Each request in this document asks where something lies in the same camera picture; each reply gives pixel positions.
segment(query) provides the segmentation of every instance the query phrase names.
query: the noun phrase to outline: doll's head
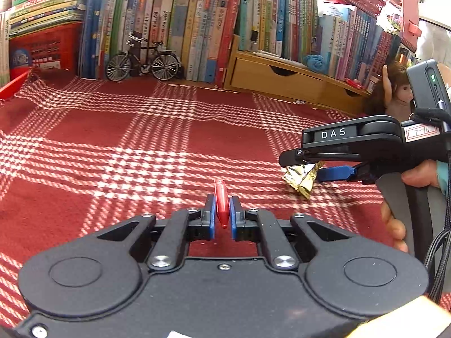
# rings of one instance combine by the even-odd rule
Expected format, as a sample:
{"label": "doll's head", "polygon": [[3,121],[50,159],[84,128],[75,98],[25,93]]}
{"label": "doll's head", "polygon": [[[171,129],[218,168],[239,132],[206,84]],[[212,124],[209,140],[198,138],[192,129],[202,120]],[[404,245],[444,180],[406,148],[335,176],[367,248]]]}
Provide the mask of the doll's head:
{"label": "doll's head", "polygon": [[[399,62],[393,62],[387,66],[388,78],[392,84],[393,99],[402,100],[405,103],[412,103],[414,95],[410,88],[406,67]],[[375,116],[385,114],[384,105],[384,83],[382,79],[375,85],[371,96],[366,100],[364,111],[366,115]]]}

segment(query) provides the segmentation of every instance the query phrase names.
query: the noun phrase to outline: model bicycle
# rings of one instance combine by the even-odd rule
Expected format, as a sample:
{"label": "model bicycle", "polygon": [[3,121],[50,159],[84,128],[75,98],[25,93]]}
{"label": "model bicycle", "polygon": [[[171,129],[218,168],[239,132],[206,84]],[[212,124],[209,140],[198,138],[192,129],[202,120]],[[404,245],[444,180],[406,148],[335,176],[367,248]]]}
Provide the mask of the model bicycle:
{"label": "model bicycle", "polygon": [[[142,75],[147,75],[151,72],[158,80],[162,81],[170,80],[177,75],[181,69],[181,62],[173,51],[165,50],[160,52],[158,50],[163,45],[163,42],[154,42],[153,47],[141,47],[141,43],[147,43],[147,39],[135,37],[131,33],[129,37],[130,39],[127,40],[128,46],[147,51],[146,63],[141,64],[139,58],[131,53],[130,50],[128,52],[119,52],[111,57],[105,67],[105,75],[108,80],[121,81],[136,67],[139,67]],[[150,50],[153,51],[153,54],[149,57],[148,51]]]}

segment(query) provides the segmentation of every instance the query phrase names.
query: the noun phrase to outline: bicycle wheel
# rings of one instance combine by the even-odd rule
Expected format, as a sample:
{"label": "bicycle wheel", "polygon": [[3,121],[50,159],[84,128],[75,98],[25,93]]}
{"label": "bicycle wheel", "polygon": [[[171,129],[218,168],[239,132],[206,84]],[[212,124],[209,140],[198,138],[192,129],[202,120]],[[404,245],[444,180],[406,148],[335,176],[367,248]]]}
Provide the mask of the bicycle wheel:
{"label": "bicycle wheel", "polygon": [[180,61],[172,52],[159,53],[152,62],[152,74],[162,81],[172,79],[180,69]]}
{"label": "bicycle wheel", "polygon": [[129,55],[125,52],[119,52],[108,61],[105,67],[105,75],[108,80],[121,81],[129,75],[131,69],[132,61]]}

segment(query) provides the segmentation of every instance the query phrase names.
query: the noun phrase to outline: teal sleeve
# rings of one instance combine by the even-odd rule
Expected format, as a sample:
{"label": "teal sleeve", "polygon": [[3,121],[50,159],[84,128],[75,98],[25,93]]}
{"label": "teal sleeve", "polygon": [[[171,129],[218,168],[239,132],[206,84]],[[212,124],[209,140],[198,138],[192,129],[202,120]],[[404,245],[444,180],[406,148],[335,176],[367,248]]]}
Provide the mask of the teal sleeve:
{"label": "teal sleeve", "polygon": [[448,164],[437,161],[437,178],[441,192],[448,196]]}

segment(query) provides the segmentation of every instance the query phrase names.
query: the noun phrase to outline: doll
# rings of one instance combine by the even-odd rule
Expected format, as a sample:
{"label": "doll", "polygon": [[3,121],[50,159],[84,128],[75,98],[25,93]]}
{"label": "doll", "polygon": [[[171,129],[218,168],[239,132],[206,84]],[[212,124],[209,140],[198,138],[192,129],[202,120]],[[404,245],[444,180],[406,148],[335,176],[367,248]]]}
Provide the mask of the doll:
{"label": "doll", "polygon": [[393,62],[382,68],[382,80],[367,99],[364,111],[369,116],[385,114],[399,122],[408,121],[414,109],[413,98],[406,67]]}

